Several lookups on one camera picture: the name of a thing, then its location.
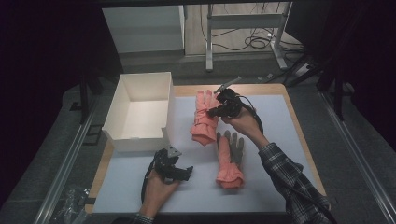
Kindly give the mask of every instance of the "cardboard box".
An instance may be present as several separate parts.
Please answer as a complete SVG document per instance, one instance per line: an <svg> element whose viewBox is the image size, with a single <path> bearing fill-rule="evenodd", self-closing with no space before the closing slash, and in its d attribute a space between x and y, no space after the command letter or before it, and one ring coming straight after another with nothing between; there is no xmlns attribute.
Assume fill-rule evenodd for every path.
<svg viewBox="0 0 396 224"><path fill-rule="evenodd" d="M156 151L169 144L175 95L172 75L120 75L103 132L117 151Z"/></svg>

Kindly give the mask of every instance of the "shirt cuff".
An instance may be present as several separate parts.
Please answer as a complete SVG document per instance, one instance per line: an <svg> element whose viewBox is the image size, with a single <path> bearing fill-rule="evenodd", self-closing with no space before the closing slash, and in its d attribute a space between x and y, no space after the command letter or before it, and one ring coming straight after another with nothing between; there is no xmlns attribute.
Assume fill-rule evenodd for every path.
<svg viewBox="0 0 396 224"><path fill-rule="evenodd" d="M283 154L283 151L276 145L276 143L270 143L267 146L260 148L259 154L263 155L266 159L269 159L279 152Z"/></svg>
<svg viewBox="0 0 396 224"><path fill-rule="evenodd" d="M151 224L154 221L154 218L152 217L146 217L140 213L136 214L136 221L138 221L139 223L143 223L143 224Z"/></svg>

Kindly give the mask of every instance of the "person's left hand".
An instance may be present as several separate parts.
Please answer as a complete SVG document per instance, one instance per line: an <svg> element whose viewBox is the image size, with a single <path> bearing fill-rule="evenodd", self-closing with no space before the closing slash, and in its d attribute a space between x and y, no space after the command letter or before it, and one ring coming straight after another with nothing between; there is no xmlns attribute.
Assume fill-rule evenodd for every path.
<svg viewBox="0 0 396 224"><path fill-rule="evenodd" d="M166 184L154 169L151 170L146 186L145 201L143 201L139 213L154 218L179 184L180 181L177 180L174 180L171 184Z"/></svg>

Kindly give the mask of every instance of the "metal stand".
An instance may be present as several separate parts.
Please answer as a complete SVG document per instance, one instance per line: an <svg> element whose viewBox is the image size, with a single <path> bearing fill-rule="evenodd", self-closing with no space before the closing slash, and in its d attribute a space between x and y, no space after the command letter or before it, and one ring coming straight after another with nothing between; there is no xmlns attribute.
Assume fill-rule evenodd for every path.
<svg viewBox="0 0 396 224"><path fill-rule="evenodd" d="M100 95L103 92L103 86L99 81L99 78L95 74L89 73L90 76L86 76L86 73L82 72L79 82L79 96L81 100L81 120L80 124L83 124L87 119L89 111L89 100L88 100L88 89L90 88L93 95Z"/></svg>
<svg viewBox="0 0 396 224"><path fill-rule="evenodd" d="M276 56L280 69L288 69L280 52L279 43L289 16L290 6L291 2L288 2L282 14L213 16L212 5L207 5L206 71L213 71L212 30L249 28L278 28L275 41L271 42L271 48Z"/></svg>

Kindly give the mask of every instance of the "rubber glove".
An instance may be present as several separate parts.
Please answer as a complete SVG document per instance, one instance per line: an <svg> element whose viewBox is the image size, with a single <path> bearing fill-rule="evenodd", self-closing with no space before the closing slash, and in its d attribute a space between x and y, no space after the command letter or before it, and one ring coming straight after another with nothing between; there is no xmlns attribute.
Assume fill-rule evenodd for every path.
<svg viewBox="0 0 396 224"><path fill-rule="evenodd" d="M210 118L207 110L219 105L216 100L217 95L213 95L212 91L198 91L195 100L195 116L194 124L190 129L192 140L206 146L216 141L216 128L218 127L219 118Z"/></svg>
<svg viewBox="0 0 396 224"><path fill-rule="evenodd" d="M240 170L242 162L244 139L237 137L237 133L231 136L229 131L221 136L217 134L219 150L219 173L216 178L224 189L237 189L244 184L244 175Z"/></svg>

